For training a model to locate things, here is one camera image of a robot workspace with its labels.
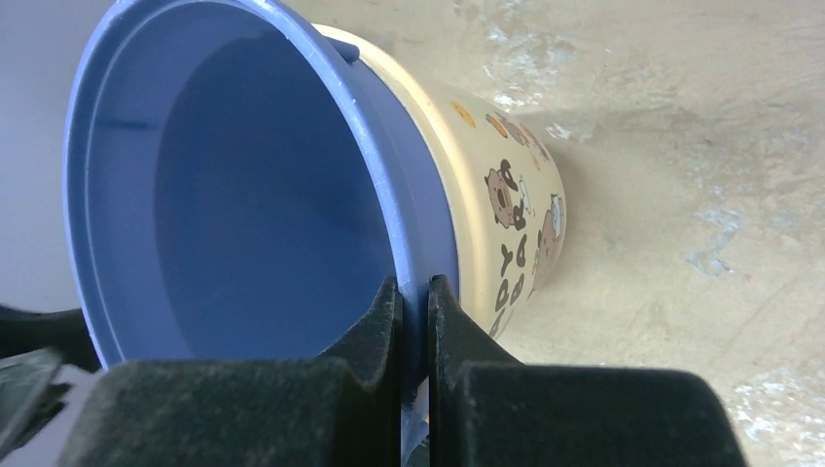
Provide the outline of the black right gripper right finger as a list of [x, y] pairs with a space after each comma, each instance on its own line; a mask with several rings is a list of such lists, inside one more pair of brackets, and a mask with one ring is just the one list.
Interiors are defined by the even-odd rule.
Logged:
[[428, 293], [434, 466], [742, 466], [715, 392], [681, 371], [526, 365]]

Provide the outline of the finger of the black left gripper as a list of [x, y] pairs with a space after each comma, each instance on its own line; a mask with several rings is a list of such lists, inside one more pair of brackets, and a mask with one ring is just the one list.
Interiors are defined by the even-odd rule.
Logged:
[[101, 368], [79, 308], [36, 312], [1, 305], [1, 450], [34, 437], [64, 408], [69, 383], [56, 383], [65, 366]]

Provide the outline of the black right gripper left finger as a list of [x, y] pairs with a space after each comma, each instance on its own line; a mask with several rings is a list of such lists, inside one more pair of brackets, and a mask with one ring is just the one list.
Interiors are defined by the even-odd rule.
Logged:
[[397, 466], [403, 302], [304, 360], [129, 361], [92, 389], [61, 466]]

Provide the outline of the blue round bucket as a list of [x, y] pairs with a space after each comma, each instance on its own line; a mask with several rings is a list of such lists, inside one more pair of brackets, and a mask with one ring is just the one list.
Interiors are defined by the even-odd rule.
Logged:
[[319, 356], [394, 278], [401, 456], [427, 428], [427, 296], [458, 260], [421, 130], [358, 47], [277, 1], [119, 1], [64, 144], [83, 314], [129, 361]]

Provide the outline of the cream printed bucket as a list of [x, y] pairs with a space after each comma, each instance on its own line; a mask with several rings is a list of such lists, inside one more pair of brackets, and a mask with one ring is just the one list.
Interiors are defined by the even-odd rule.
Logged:
[[561, 178], [549, 149], [494, 104], [416, 77], [369, 41], [328, 25], [359, 48], [422, 132], [446, 191], [464, 311], [496, 338], [550, 280], [566, 227]]

